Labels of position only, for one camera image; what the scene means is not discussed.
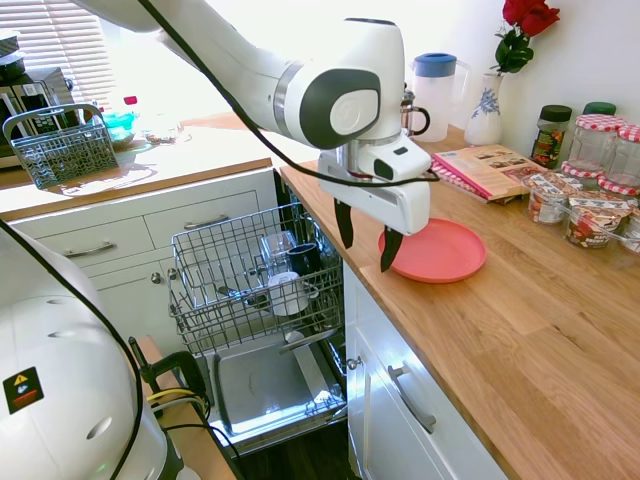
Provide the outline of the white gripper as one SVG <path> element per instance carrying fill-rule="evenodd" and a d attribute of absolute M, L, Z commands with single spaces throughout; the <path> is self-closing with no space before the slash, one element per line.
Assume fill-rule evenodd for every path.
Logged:
<path fill-rule="evenodd" d="M 351 207 L 387 226 L 380 259 L 381 271 L 386 272 L 403 235 L 415 234 L 428 223 L 430 186 L 422 175 L 430 168 L 431 157 L 419 147 L 360 147 L 355 163 L 347 166 L 342 151 L 323 151 L 318 172 L 351 184 L 322 180 L 320 186 L 334 198 L 335 218 L 346 249 L 354 240 Z"/>

